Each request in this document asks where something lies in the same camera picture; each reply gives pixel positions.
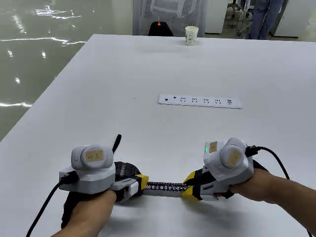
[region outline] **jeans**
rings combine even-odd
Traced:
[[[249,39],[266,40],[274,26],[283,0],[256,0]]]

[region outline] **measuring tape blade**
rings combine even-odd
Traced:
[[[182,183],[147,182],[143,195],[180,198],[186,189]]]

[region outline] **power strip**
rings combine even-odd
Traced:
[[[160,94],[159,104],[164,105],[189,105],[202,107],[241,109],[242,105],[238,99],[233,98],[213,98],[207,96],[194,95],[166,95]]]

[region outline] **human hand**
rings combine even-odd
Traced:
[[[231,185],[230,190],[254,201],[274,203],[273,186],[275,180],[279,178],[262,169],[254,171],[250,179],[241,184]]]
[[[68,226],[82,225],[100,232],[110,219],[116,194],[106,191],[87,201],[79,202],[74,208]]]

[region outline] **paper cup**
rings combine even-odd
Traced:
[[[186,44],[195,45],[198,36],[198,27],[187,26],[186,28]]]

